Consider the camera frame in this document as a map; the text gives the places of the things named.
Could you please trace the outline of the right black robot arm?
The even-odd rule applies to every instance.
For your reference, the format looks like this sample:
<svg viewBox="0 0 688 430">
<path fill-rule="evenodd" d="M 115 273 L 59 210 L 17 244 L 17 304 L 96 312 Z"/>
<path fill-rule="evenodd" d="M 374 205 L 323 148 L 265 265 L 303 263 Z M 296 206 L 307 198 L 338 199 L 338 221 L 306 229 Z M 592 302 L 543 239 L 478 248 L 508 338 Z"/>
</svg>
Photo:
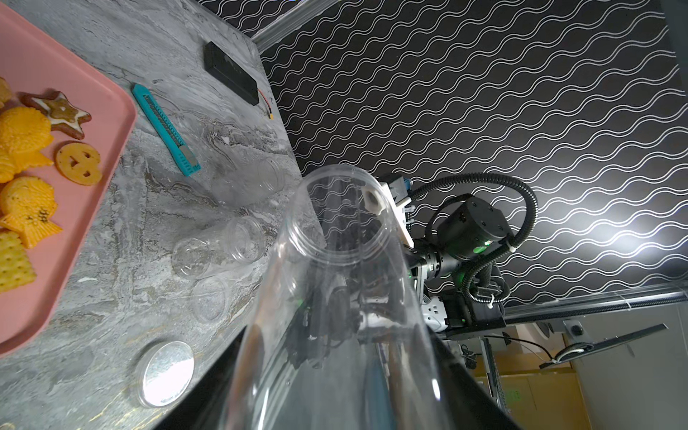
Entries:
<svg viewBox="0 0 688 430">
<path fill-rule="evenodd" d="M 497 262 L 515 254 L 530 236 L 539 202 L 521 180 L 493 173 L 450 175 L 418 188 L 402 178 L 402 189 L 394 195 L 403 209 L 441 188 L 479 184 L 502 186 L 522 198 L 526 213 L 519 230 L 512 230 L 492 204 L 464 193 L 447 198 L 426 223 L 423 235 L 406 250 L 408 275 L 423 320 L 441 340 L 460 340 L 506 326 L 503 304 L 511 289 Z"/>
</svg>

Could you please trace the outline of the clear jar brown cookies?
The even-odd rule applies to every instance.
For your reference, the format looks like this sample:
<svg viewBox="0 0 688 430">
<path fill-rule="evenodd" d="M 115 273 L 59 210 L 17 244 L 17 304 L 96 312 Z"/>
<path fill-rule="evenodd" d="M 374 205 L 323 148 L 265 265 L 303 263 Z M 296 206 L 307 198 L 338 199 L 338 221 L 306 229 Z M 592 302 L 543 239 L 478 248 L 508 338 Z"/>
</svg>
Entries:
<svg viewBox="0 0 688 430">
<path fill-rule="evenodd" d="M 171 266 L 180 278 L 198 281 L 251 265 L 265 249 L 258 221 L 238 217 L 181 238 L 172 250 Z"/>
</svg>

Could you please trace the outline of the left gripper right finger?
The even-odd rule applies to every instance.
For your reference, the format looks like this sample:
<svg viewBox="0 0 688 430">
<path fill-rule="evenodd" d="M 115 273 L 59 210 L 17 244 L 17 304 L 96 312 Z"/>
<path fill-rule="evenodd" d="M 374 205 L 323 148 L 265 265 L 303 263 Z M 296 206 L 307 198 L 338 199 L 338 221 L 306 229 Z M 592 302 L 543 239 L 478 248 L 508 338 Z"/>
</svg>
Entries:
<svg viewBox="0 0 688 430">
<path fill-rule="evenodd" d="M 471 376 L 434 331 L 428 330 L 451 429 L 520 429 Z"/>
</svg>

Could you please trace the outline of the clear jar orange cookies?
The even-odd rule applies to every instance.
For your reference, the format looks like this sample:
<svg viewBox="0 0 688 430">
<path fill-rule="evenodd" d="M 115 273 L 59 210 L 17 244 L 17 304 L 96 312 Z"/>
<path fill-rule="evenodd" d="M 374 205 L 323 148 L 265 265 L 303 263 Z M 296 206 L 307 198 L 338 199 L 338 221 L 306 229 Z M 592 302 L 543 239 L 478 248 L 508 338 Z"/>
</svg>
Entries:
<svg viewBox="0 0 688 430">
<path fill-rule="evenodd" d="M 374 178 L 319 168 L 295 191 L 227 398 L 224 429 L 449 429 L 428 329 Z"/>
</svg>

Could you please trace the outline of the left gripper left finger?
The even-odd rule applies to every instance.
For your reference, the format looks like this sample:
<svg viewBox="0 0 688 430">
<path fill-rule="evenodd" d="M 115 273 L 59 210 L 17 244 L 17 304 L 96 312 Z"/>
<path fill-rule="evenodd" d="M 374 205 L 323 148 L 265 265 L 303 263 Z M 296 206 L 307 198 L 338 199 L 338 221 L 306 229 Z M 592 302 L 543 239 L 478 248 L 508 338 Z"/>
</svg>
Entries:
<svg viewBox="0 0 688 430">
<path fill-rule="evenodd" d="M 186 397 L 155 429 L 224 429 L 227 397 L 247 328 L 232 340 Z"/>
</svg>

